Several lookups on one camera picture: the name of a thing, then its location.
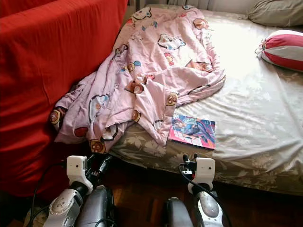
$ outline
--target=magazine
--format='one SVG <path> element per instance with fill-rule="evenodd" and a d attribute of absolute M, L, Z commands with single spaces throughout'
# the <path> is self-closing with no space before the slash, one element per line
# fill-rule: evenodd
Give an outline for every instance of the magazine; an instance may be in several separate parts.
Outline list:
<path fill-rule="evenodd" d="M 174 114 L 169 140 L 215 149 L 214 121 Z"/>

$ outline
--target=black cable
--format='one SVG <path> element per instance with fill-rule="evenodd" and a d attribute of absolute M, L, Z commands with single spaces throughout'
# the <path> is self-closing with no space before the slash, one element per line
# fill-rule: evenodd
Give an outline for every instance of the black cable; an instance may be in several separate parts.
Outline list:
<path fill-rule="evenodd" d="M 117 224 L 116 224 L 113 220 L 108 219 L 108 218 L 100 219 L 100 220 L 96 223 L 95 227 L 98 227 L 98 225 L 99 225 L 102 221 L 109 221 L 109 222 L 112 223 L 115 227 L 118 227 Z"/>
<path fill-rule="evenodd" d="M 54 164 L 51 164 L 50 166 L 47 167 L 47 169 L 43 172 L 43 174 L 41 175 L 38 183 L 37 183 L 37 186 L 34 190 L 34 196 L 33 196 L 33 202 L 32 202 L 32 207 L 30 209 L 30 219 L 33 218 L 33 212 L 34 212 L 34 205 L 35 205 L 35 198 L 36 198 L 36 194 L 37 194 L 37 191 L 38 191 L 38 188 L 40 187 L 40 184 L 42 183 L 46 173 L 54 166 L 63 166 L 64 165 L 64 162 L 60 162 L 60 163 L 54 163 Z"/>
<path fill-rule="evenodd" d="M 46 210 L 46 209 L 48 209 L 48 208 L 49 208 L 49 205 L 47 205 L 46 207 L 43 207 L 43 208 L 41 208 L 40 210 L 38 210 L 38 211 L 32 216 L 32 218 L 30 218 L 30 220 L 29 220 L 29 222 L 28 222 L 28 224 L 27 224 L 27 227 L 30 227 L 30 226 L 33 224 L 33 221 L 34 221 L 35 217 L 36 217 L 40 212 L 42 212 L 43 210 Z"/>
<path fill-rule="evenodd" d="M 184 164 L 183 164 L 183 163 L 180 163 L 179 166 L 178 166 L 179 172 L 182 174 L 182 176 L 183 176 L 189 183 L 193 184 L 193 185 L 196 186 L 196 187 L 201 188 L 204 192 L 206 192 L 207 194 L 209 194 L 209 195 L 210 195 L 210 196 L 211 196 L 211 197 L 220 205 L 220 207 L 221 207 L 221 209 L 222 209 L 222 211 L 223 211 L 223 214 L 225 214 L 225 216 L 226 216 L 226 218 L 227 218 L 229 227 L 232 227 L 232 222 L 231 222 L 231 220 L 230 220 L 230 218 L 229 218 L 227 212 L 225 211 L 225 209 L 223 208 L 223 206 L 220 204 L 219 200 L 218 200 L 218 199 L 217 199 L 209 190 L 207 190 L 206 188 L 204 188 L 204 187 L 198 185 L 197 183 L 195 183 L 195 182 L 189 180 L 189 179 L 184 175 L 184 173 L 182 172 L 181 166 L 184 166 Z"/>

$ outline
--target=red and white striped pillow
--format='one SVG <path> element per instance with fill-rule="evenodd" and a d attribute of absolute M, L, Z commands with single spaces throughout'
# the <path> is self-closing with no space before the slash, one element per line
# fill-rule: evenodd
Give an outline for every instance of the red and white striped pillow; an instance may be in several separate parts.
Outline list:
<path fill-rule="evenodd" d="M 303 71 L 303 33 L 278 30 L 262 44 L 262 58 L 284 68 Z"/>

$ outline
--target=red fabric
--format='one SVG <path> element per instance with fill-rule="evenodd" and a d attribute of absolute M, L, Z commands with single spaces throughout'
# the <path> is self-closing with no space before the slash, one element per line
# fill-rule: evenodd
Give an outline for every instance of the red fabric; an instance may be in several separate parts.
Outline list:
<path fill-rule="evenodd" d="M 275 35 L 266 41 L 266 49 L 278 46 L 303 46 L 302 35 Z"/>
<path fill-rule="evenodd" d="M 273 55 L 273 54 L 270 54 L 270 53 L 267 53 L 267 52 L 264 52 L 264 54 L 275 65 L 280 65 L 280 66 L 285 67 L 285 68 L 303 71 L 303 61 L 297 61 L 297 60 L 293 60 L 293 59 L 282 58 L 282 57 L 279 57 L 277 55 Z"/>
<path fill-rule="evenodd" d="M 57 0 L 0 19 L 0 190 L 30 196 L 50 163 L 77 146 L 52 145 L 51 109 L 109 55 L 127 0 Z M 51 170 L 39 190 L 68 183 Z"/>
<path fill-rule="evenodd" d="M 0 17 L 42 6 L 55 0 L 1 0 Z"/>

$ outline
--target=cartoon print blanket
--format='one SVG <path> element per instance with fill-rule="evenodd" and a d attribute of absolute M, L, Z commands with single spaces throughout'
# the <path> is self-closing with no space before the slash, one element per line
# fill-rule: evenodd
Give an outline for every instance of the cartoon print blanket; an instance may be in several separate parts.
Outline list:
<path fill-rule="evenodd" d="M 122 28 L 96 72 L 55 105 L 56 142 L 90 142 L 105 153 L 137 122 L 165 146 L 176 106 L 210 96 L 224 71 L 201 11 L 143 8 Z"/>

